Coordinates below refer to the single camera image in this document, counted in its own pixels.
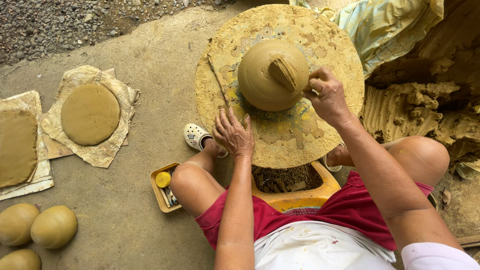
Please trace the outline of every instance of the potter's wheel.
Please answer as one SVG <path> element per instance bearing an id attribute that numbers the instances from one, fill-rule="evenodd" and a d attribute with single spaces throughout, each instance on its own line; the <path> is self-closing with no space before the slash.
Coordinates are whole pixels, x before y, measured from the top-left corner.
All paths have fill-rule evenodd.
<path id="1" fill-rule="evenodd" d="M 321 66 L 343 82 L 350 110 L 363 103 L 362 66 L 347 35 L 326 17 L 293 5 L 265 5 L 226 22 L 205 48 L 196 71 L 195 99 L 204 127 L 212 133 L 219 108 L 232 106 L 243 119 L 249 113 L 255 136 L 253 164 L 291 168 L 319 159 L 341 140 L 336 130 L 317 116 L 302 98 L 276 112 L 260 110 L 246 101 L 237 79 L 244 53 L 258 42 L 280 39 L 294 44 L 307 58 L 310 71 Z"/>

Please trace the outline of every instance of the yellow plastic stool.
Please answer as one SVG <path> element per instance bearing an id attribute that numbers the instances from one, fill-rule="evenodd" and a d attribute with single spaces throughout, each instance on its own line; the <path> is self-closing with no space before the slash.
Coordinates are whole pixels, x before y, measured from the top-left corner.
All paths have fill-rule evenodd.
<path id="1" fill-rule="evenodd" d="M 322 206 L 333 193 L 340 190 L 340 185 L 320 162 L 314 161 L 311 165 L 324 181 L 320 187 L 287 193 L 264 193 L 258 190 L 252 174 L 252 195 L 264 200 L 280 212 L 295 208 Z"/>

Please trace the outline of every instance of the egg-shaped clay form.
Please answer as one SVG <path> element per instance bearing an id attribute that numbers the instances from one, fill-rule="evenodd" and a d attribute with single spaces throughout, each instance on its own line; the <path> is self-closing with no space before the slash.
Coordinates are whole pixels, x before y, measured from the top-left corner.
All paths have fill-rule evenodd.
<path id="1" fill-rule="evenodd" d="M 21 245 L 30 241 L 30 229 L 40 211 L 29 203 L 12 205 L 0 213 L 0 243 Z"/>
<path id="2" fill-rule="evenodd" d="M 308 76 L 303 52 L 277 39 L 251 47 L 240 61 L 238 71 L 243 96 L 255 107 L 267 111 L 285 110 L 297 103 Z"/>
<path id="3" fill-rule="evenodd" d="M 77 218 L 66 206 L 50 207 L 38 215 L 32 225 L 31 236 L 44 248 L 57 248 L 68 243 L 77 231 Z"/>
<path id="4" fill-rule="evenodd" d="M 0 259 L 0 269 L 8 270 L 40 270 L 40 256 L 30 249 L 19 249 Z"/>

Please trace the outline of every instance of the clay ball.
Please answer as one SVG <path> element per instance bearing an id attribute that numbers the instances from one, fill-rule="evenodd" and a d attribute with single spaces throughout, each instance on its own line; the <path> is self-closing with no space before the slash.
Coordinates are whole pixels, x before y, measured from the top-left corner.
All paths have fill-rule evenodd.
<path id="1" fill-rule="evenodd" d="M 115 95 L 101 85 L 75 88 L 64 101 L 60 117 L 68 138 L 79 145 L 96 145 L 108 139 L 120 121 Z"/>
<path id="2" fill-rule="evenodd" d="M 31 236 L 44 248 L 57 248 L 68 243 L 77 231 L 75 214 L 64 205 L 50 207 L 35 219 Z"/>
<path id="3" fill-rule="evenodd" d="M 28 203 L 12 205 L 0 213 L 0 243 L 21 245 L 30 241 L 30 229 L 40 211 Z"/>
<path id="4" fill-rule="evenodd" d="M 30 249 L 15 250 L 0 259 L 0 269 L 40 270 L 41 267 L 40 256 Z"/>
<path id="5" fill-rule="evenodd" d="M 309 69 L 302 51 L 281 40 L 262 41 L 245 53 L 238 80 L 252 105 L 267 111 L 285 110 L 301 98 Z"/>

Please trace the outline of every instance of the gravel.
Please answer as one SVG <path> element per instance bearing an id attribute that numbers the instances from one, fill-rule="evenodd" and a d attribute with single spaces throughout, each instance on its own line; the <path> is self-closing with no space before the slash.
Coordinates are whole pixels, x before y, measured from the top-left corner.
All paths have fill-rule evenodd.
<path id="1" fill-rule="evenodd" d="M 0 0 L 0 66 L 93 46 L 187 7 L 236 0 Z"/>

